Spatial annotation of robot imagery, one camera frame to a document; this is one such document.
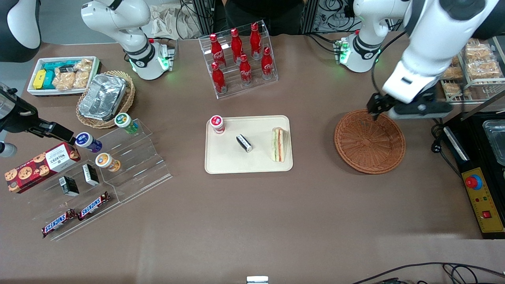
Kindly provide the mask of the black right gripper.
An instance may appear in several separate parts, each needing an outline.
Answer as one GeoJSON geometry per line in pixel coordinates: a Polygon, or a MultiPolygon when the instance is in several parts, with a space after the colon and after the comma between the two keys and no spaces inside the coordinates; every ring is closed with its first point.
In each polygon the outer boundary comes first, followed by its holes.
{"type": "Polygon", "coordinates": [[[41,122],[38,110],[16,95],[15,88],[1,85],[1,131],[28,132],[52,137],[68,144],[75,144],[74,132],[56,122],[41,122]]]}

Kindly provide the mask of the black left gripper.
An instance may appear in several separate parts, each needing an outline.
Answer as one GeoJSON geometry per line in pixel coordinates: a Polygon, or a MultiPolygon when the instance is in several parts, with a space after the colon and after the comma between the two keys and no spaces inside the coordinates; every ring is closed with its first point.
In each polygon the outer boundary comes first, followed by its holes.
{"type": "Polygon", "coordinates": [[[376,121],[382,112],[389,111],[394,106],[406,105],[421,105],[426,106],[448,106],[446,101],[439,100],[440,90],[437,87],[430,87],[427,90],[419,92],[418,95],[410,103],[404,103],[392,96],[382,96],[380,94],[372,94],[367,103],[368,114],[371,115],[373,121],[376,121]]]}

